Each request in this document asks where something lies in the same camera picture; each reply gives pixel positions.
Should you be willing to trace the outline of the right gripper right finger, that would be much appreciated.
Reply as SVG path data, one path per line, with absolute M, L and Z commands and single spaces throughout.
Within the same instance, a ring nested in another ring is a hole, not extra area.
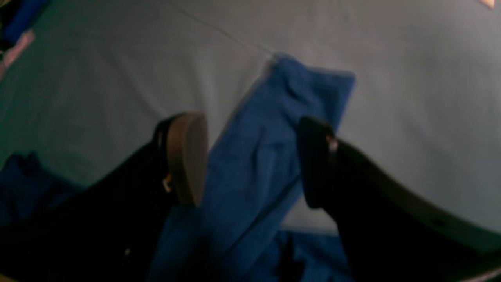
M 303 193 L 335 221 L 358 282 L 499 282 L 500 234 L 413 194 L 333 127 L 298 124 Z

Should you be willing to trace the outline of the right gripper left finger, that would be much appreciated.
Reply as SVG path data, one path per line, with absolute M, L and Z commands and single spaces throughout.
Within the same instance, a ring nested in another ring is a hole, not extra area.
M 151 141 L 84 190 L 46 173 L 35 154 L 1 171 L 1 281 L 144 282 L 165 221 L 205 187 L 204 114 L 163 120 Z

